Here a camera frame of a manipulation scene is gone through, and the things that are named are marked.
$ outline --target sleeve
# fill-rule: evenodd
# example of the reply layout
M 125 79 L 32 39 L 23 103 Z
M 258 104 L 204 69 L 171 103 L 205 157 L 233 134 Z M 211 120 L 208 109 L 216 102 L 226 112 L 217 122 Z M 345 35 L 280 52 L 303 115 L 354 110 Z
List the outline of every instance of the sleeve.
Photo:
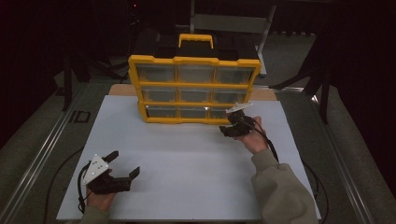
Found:
M 278 163 L 271 150 L 263 150 L 251 160 L 257 170 L 251 183 L 263 223 L 318 223 L 311 194 L 288 164 Z
M 87 206 L 79 224 L 107 224 L 109 217 L 110 213 Z

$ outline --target metal frame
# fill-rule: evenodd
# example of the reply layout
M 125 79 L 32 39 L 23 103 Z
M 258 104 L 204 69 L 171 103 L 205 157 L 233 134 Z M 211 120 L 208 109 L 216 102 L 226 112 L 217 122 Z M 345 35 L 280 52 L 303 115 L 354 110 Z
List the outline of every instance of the metal frame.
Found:
M 8 200 L 6 207 L 3 209 L 0 215 L 0 223 L 8 224 L 12 223 L 15 216 L 18 214 L 24 200 L 26 199 L 30 189 L 32 188 L 35 180 L 40 175 L 41 170 L 43 169 L 50 153 L 54 149 L 56 143 L 58 142 L 59 137 L 64 131 L 64 127 L 69 121 L 70 116 L 73 111 L 73 107 L 78 100 L 78 97 L 81 95 L 82 91 L 85 89 L 86 84 L 79 84 L 77 90 L 74 95 L 74 100 L 71 102 L 71 105 L 68 107 L 66 111 L 64 111 L 61 116 L 58 118 L 58 121 L 52 128 L 49 136 L 44 142 L 43 146 L 40 148 L 38 153 L 35 155 L 30 166 L 25 171 L 22 176 L 20 183 L 12 193 L 11 198 Z
M 304 91 L 304 88 L 287 87 L 282 90 L 278 90 L 278 91 L 274 90 L 274 91 L 275 92 L 288 91 L 288 92 L 301 93 Z M 318 113 L 319 101 L 317 96 L 307 94 L 307 100 L 309 100 L 309 97 L 311 97 L 309 105 L 311 107 L 311 110 L 313 111 L 314 120 L 317 122 L 318 126 L 323 131 L 327 139 L 327 142 L 331 148 L 332 161 L 334 162 L 334 167 L 340 176 L 341 182 L 343 183 L 344 188 L 346 190 L 346 194 L 351 202 L 353 209 L 355 210 L 355 214 L 359 223 L 362 224 L 375 223 L 366 202 L 364 201 L 361 193 L 359 192 L 357 185 L 353 181 L 351 173 L 347 169 L 347 165 L 341 154 L 340 148 L 337 146 L 332 136 L 332 131 L 330 130 L 329 126 L 323 122 L 322 118 L 320 117 L 320 114 Z
M 191 0 L 190 33 L 194 34 L 195 29 L 205 29 L 261 34 L 262 40 L 256 49 L 260 58 L 260 62 L 262 63 L 260 76 L 266 77 L 267 71 L 265 69 L 264 59 L 262 57 L 262 49 L 268 36 L 268 32 L 271 28 L 275 11 L 276 6 L 271 6 L 270 12 L 266 19 L 195 14 L 195 0 Z

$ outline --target metal rail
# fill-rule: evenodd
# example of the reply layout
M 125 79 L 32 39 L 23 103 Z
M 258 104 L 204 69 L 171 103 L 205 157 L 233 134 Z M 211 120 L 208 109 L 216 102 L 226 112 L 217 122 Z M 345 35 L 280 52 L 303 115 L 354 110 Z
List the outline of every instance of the metal rail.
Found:
M 363 200 L 363 197 L 359 193 L 358 187 L 356 186 L 350 172 L 347 169 L 347 165 L 343 159 L 339 147 L 335 144 L 335 140 L 332 136 L 332 131 L 330 130 L 329 126 L 323 125 L 322 119 L 318 112 L 317 97 L 313 96 L 311 102 L 312 104 L 310 104 L 310 106 L 311 109 L 314 111 L 315 120 L 317 121 L 318 126 L 321 127 L 322 131 L 325 133 L 325 136 L 331 148 L 332 160 L 335 163 L 335 168 L 340 175 L 341 181 L 343 182 L 344 188 L 346 189 L 346 194 L 351 201 L 352 207 L 355 210 L 356 217 L 358 218 L 359 223 L 375 223 L 366 202 Z
M 56 124 L 52 128 L 44 142 L 43 146 L 40 148 L 38 153 L 36 154 L 34 160 L 30 164 L 29 168 L 26 169 L 24 175 L 22 176 L 20 183 L 12 193 L 12 196 L 7 202 L 6 207 L 1 212 L 0 223 L 8 224 L 12 223 L 14 217 L 17 215 L 21 205 L 26 199 L 30 189 L 35 183 L 38 175 L 40 174 L 42 168 L 44 167 L 47 158 L 50 156 L 50 153 L 54 149 L 59 137 L 61 136 L 64 127 L 67 124 L 67 121 L 70 118 L 71 112 L 73 110 L 78 97 L 81 95 L 83 89 L 85 89 L 86 84 L 79 84 L 75 91 L 73 101 L 69 106 L 68 110 L 64 111 L 61 116 L 58 118 Z

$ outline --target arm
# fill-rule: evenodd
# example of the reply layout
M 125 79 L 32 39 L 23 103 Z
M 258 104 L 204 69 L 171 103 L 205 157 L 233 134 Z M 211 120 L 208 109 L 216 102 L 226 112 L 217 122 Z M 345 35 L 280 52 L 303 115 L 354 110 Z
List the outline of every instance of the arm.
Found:
M 260 129 L 260 117 L 256 128 Z M 288 164 L 275 159 L 267 142 L 257 132 L 237 137 L 253 154 L 257 173 L 251 178 L 264 223 L 318 223 L 315 203 L 308 190 L 294 175 Z
M 94 194 L 87 187 L 87 207 L 79 224 L 107 224 L 110 217 L 108 210 L 116 193 L 105 195 Z

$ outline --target black cable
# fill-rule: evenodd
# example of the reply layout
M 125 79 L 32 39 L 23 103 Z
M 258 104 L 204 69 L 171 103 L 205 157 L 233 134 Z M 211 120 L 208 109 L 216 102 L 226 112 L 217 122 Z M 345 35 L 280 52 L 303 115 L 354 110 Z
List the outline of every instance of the black cable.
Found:
M 61 164 L 61 166 L 59 166 L 58 170 L 55 172 L 55 175 L 52 177 L 52 179 L 51 179 L 51 181 L 50 181 L 50 183 L 49 183 L 49 189 L 47 190 L 46 205 L 45 205 L 45 209 L 44 209 L 44 221 L 43 221 L 44 224 L 47 223 L 48 209 L 49 209 L 49 203 L 50 203 L 50 191 L 51 191 L 51 189 L 52 189 L 52 185 L 53 185 L 53 182 L 55 181 L 56 176 L 58 175 L 59 171 L 64 167 L 64 165 L 65 165 L 70 159 L 72 159 L 76 154 L 78 154 L 79 152 L 81 152 L 82 149 L 84 149 L 84 147 L 80 148 L 80 149 L 77 150 L 75 153 L 73 153 L 72 155 L 70 155 L 70 156 Z
M 259 134 L 265 139 L 265 141 L 267 141 L 268 146 L 270 147 L 272 153 L 274 154 L 275 159 L 276 159 L 277 161 L 279 161 L 279 158 L 278 158 L 278 156 L 277 156 L 277 153 L 276 153 L 274 144 L 272 143 L 271 140 L 268 139 L 267 135 L 265 134 L 265 131 L 262 130 L 262 126 L 261 126 L 258 122 L 256 122 L 256 120 L 254 121 L 254 123 L 257 124 L 257 125 L 259 125 L 259 127 L 260 127 L 260 129 L 261 129 L 262 131 L 258 130 L 256 127 L 250 125 L 249 123 L 247 123 L 246 121 L 244 121 L 244 120 L 242 120 L 242 119 L 240 119 L 240 120 L 238 120 L 238 121 L 240 121 L 240 122 L 246 124 L 249 128 L 251 128 L 252 130 L 254 130 L 254 131 L 256 131 L 257 133 L 259 133 Z
M 315 178 L 315 182 L 316 182 L 316 192 L 314 195 L 314 198 L 316 199 L 318 197 L 318 193 L 319 193 L 319 181 L 318 181 L 318 177 L 315 174 L 314 170 L 312 170 L 312 168 L 303 160 L 301 159 L 301 161 L 303 162 L 303 165 L 309 170 L 309 172 L 314 176 Z
M 81 171 L 78 174 L 78 180 L 77 180 L 77 189 L 78 189 L 78 210 L 84 214 L 85 212 L 85 199 L 82 197 L 82 191 L 81 191 L 81 178 L 86 170 L 90 167 L 91 161 L 88 162 L 84 167 L 82 167 Z
M 314 176 L 314 178 L 317 180 L 317 182 L 319 182 L 319 184 L 320 184 L 320 185 L 322 186 L 322 188 L 323 188 L 324 196 L 325 196 L 325 198 L 326 198 L 326 214 L 324 215 L 324 218 L 322 219 L 321 224 L 324 224 L 324 223 L 326 222 L 326 219 L 327 219 L 328 215 L 329 215 L 329 209 L 330 209 L 330 205 L 329 205 L 329 196 L 327 195 L 327 191 L 326 191 L 326 189 L 324 188 L 324 185 L 323 185 L 323 183 L 321 182 L 321 180 L 319 179 L 319 177 L 317 176 L 317 174 L 312 170 L 312 168 L 311 168 L 308 164 L 306 164 L 306 162 L 305 162 L 304 160 L 302 160 L 302 162 L 303 162 L 303 165 L 304 165 L 306 168 L 308 168 L 308 170 L 311 172 L 311 174 Z

